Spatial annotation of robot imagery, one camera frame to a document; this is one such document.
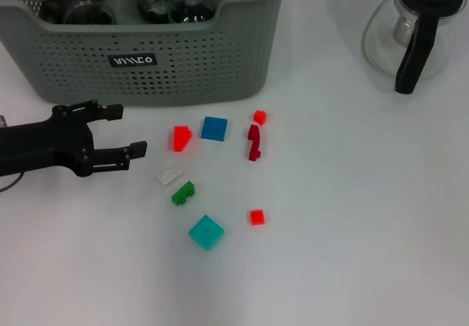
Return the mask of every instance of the small red cube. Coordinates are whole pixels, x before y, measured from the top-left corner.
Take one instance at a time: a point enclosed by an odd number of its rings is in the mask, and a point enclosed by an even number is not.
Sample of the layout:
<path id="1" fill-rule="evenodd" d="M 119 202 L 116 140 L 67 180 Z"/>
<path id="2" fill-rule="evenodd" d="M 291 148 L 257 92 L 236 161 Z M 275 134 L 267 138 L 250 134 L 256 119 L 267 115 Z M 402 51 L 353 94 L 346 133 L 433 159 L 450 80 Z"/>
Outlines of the small red cube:
<path id="1" fill-rule="evenodd" d="M 257 110 L 254 113 L 254 121 L 259 123 L 260 125 L 263 125 L 267 121 L 267 112 Z"/>
<path id="2" fill-rule="evenodd" d="M 263 225 L 265 223 L 264 212 L 262 210 L 251 211 L 251 225 Z"/>

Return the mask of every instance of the red block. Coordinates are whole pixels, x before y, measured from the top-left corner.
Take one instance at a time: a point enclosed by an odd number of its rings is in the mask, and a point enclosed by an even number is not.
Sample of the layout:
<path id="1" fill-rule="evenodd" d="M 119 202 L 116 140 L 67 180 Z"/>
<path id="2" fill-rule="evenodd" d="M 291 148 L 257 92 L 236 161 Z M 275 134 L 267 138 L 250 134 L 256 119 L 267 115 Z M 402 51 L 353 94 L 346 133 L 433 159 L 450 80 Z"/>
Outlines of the red block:
<path id="1" fill-rule="evenodd" d="M 251 225 L 258 226 L 265 223 L 264 212 L 262 210 L 251 211 Z"/>
<path id="2" fill-rule="evenodd" d="M 257 110 L 254 113 L 254 121 L 262 126 L 267 121 L 267 113 L 265 111 Z"/>
<path id="3" fill-rule="evenodd" d="M 258 126 L 251 125 L 251 128 L 249 128 L 248 140 L 252 141 L 251 151 L 249 152 L 249 160 L 256 161 L 261 157 L 261 152 L 259 151 L 261 146 L 261 133 Z"/>
<path id="4" fill-rule="evenodd" d="M 181 152 L 192 138 L 192 131 L 188 126 L 174 126 L 174 151 Z"/>

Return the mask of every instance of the black teapot handle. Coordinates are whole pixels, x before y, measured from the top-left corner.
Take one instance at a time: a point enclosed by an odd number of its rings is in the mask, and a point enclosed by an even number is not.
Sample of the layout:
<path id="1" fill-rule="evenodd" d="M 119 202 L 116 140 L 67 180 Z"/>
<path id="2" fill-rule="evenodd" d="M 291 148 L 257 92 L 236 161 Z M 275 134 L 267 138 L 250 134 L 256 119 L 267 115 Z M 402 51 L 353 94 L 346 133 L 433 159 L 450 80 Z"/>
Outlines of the black teapot handle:
<path id="1" fill-rule="evenodd" d="M 412 37 L 396 74 L 396 92 L 412 94 L 432 52 L 440 19 L 424 12 L 416 21 Z"/>

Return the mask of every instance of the blue cube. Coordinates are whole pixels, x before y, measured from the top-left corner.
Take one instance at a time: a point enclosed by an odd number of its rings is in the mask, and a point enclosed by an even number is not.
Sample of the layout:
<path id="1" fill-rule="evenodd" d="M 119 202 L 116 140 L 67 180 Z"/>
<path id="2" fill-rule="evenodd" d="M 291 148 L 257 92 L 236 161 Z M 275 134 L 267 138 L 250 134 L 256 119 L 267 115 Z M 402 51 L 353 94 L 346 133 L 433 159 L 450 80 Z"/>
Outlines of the blue cube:
<path id="1" fill-rule="evenodd" d="M 205 117 L 204 127 L 200 138 L 212 141 L 225 141 L 227 119 L 217 119 L 216 117 Z"/>
<path id="2" fill-rule="evenodd" d="M 215 247 L 224 234 L 225 230 L 207 215 L 189 231 L 189 236 L 206 251 Z"/>

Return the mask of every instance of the teal cube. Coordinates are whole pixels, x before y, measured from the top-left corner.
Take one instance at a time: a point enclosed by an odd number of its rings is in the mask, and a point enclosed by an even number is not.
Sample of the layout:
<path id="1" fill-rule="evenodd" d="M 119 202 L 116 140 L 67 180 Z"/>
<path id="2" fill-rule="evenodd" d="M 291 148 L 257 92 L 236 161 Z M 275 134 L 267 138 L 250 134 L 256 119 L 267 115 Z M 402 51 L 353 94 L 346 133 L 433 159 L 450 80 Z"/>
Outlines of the teal cube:
<path id="1" fill-rule="evenodd" d="M 225 230 L 207 215 L 189 231 L 189 236 L 206 251 L 215 247 L 224 234 Z"/>

